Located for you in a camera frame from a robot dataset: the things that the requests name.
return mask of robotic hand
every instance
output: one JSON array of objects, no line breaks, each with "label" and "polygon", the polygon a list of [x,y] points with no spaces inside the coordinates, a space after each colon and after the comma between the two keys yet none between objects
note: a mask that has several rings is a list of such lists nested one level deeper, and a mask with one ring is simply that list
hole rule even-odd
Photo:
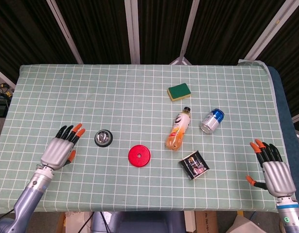
[{"label": "robotic hand", "polygon": [[250,145],[263,169],[265,183],[256,182],[250,176],[246,179],[252,186],[268,190],[277,198],[276,207],[286,233],[299,233],[299,203],[291,198],[296,191],[291,172],[274,145],[258,139],[255,142],[257,145],[253,142]]},{"label": "robotic hand", "polygon": [[14,205],[15,219],[3,218],[8,213],[0,218],[0,233],[26,232],[28,222],[53,178],[53,171],[74,159],[76,151],[72,149],[85,132],[81,129],[77,133],[81,126],[78,124],[72,131],[72,125],[67,129],[63,126],[51,140],[41,157],[41,165],[37,165],[36,172]]}]

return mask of red plastic disc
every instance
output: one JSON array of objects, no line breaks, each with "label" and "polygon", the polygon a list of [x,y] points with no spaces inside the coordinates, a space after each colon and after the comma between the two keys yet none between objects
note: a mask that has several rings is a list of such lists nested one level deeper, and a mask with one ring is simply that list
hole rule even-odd
[{"label": "red plastic disc", "polygon": [[130,149],[128,158],[133,166],[145,166],[150,160],[150,151],[146,146],[136,145]]}]

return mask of sponge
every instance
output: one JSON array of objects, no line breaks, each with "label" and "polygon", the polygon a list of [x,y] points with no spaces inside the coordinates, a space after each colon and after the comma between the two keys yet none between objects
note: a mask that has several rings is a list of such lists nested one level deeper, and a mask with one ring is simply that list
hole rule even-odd
[{"label": "sponge", "polygon": [[191,92],[186,83],[182,83],[177,86],[172,86],[168,88],[168,94],[172,101],[181,100],[183,98],[189,97]]}]

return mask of soda can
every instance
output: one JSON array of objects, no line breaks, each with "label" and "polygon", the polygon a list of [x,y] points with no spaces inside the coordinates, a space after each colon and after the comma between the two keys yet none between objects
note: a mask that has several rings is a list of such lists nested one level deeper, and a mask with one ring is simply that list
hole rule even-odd
[{"label": "soda can", "polygon": [[215,108],[203,119],[200,128],[205,133],[213,133],[219,123],[224,119],[222,110]]}]

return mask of grid tablecloth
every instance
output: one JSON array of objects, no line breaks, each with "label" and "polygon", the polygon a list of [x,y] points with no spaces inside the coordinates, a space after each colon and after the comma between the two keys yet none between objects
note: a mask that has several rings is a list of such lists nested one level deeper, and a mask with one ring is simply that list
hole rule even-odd
[{"label": "grid tablecloth", "polygon": [[[187,83],[191,97],[171,102],[167,88]],[[56,171],[37,211],[275,210],[250,148],[259,138],[284,143],[273,93],[264,67],[167,65],[22,66],[0,137],[0,213],[11,209],[47,144],[62,125],[83,123],[86,133],[74,162]],[[164,142],[185,106],[192,120],[179,151]],[[225,118],[213,134],[200,129],[213,108]],[[109,147],[94,135],[113,133]],[[150,163],[132,166],[129,149],[143,144]],[[188,180],[179,160],[199,150],[210,170]]]}]

